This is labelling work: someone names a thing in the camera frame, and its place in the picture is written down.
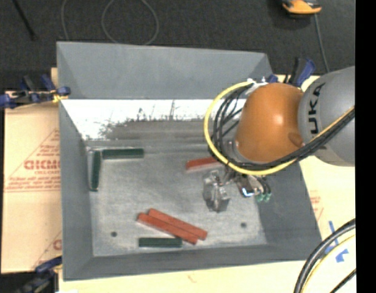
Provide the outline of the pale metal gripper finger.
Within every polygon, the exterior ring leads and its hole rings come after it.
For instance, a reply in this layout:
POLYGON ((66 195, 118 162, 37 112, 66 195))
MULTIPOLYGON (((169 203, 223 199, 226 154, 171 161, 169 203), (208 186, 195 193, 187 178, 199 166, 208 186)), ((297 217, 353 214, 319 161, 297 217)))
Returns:
POLYGON ((226 211, 230 199, 227 190, 224 187, 218 187, 215 191, 215 211, 226 211))
POLYGON ((203 176, 203 198, 209 209, 219 208, 219 173, 210 171, 203 176))

